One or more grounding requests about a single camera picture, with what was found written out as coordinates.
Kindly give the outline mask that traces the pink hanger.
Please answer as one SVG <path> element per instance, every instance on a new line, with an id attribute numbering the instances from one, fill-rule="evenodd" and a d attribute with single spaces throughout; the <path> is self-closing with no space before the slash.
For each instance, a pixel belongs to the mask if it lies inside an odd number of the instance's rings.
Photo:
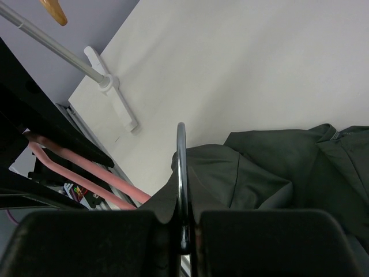
<path id="1" fill-rule="evenodd" d="M 53 162 L 42 149 L 46 147 L 58 156 L 78 165 L 87 172 L 98 177 L 102 181 L 115 187 L 128 196 L 138 200 L 141 204 L 149 201 L 150 195 L 144 191 L 129 184 L 123 179 L 113 175 L 113 173 L 103 169 L 96 163 L 80 156 L 79 154 L 61 147 L 50 139 L 32 133 L 25 132 L 25 137 L 28 139 L 28 146 L 36 157 L 51 171 L 83 186 L 98 196 L 112 202 L 120 209 L 133 209 L 134 207 L 128 202 L 120 199 L 118 196 L 108 192 L 104 188 L 96 185 L 92 181 L 74 173 L 73 171 Z M 186 127 L 183 122 L 178 123 L 176 135 L 176 154 L 177 154 L 177 187 L 176 206 L 179 216 L 179 251 L 183 255 L 190 253 L 190 223 L 189 223 L 189 182 L 187 174 L 187 158 L 186 158 Z"/>

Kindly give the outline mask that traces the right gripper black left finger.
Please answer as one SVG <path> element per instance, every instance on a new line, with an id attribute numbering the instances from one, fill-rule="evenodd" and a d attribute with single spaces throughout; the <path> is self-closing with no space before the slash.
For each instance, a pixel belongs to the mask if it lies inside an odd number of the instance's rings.
<path id="1" fill-rule="evenodd" d="M 16 227 L 2 276 L 178 276 L 178 182 L 173 175 L 130 211 L 37 211 Z"/>

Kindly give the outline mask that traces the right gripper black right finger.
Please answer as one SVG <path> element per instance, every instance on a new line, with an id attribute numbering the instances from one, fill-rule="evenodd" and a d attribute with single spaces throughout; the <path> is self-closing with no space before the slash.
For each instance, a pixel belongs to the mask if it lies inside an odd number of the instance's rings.
<path id="1" fill-rule="evenodd" d="M 318 210 L 231 210 L 190 186 L 193 276 L 359 276 L 344 232 Z"/>

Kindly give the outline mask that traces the dark grey t shirt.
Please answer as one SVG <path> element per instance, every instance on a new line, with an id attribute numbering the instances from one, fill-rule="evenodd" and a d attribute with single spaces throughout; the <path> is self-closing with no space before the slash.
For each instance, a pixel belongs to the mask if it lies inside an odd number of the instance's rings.
<path id="1" fill-rule="evenodd" d="M 232 209 L 320 209 L 368 252 L 368 127 L 232 132 L 224 144 L 188 148 L 203 186 Z"/>

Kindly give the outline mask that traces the brown wooden hanger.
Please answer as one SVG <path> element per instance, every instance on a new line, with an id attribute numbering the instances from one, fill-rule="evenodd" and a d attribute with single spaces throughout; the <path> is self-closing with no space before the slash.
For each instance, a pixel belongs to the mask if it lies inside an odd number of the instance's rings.
<path id="1" fill-rule="evenodd" d="M 67 18 L 58 0 L 40 0 L 40 3 L 59 25 L 65 26 L 67 24 Z"/>

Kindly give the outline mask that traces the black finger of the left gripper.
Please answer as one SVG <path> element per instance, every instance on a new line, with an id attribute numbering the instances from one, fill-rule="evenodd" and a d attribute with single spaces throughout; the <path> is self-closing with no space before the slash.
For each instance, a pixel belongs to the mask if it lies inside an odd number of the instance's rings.
<path id="1" fill-rule="evenodd" d="M 9 169 L 1 168 L 1 209 L 85 209 L 82 204 Z"/>
<path id="2" fill-rule="evenodd" d="M 1 42 L 1 167 L 10 167 L 26 149 L 26 129 L 90 161 L 114 166 L 108 155 L 63 116 Z"/>

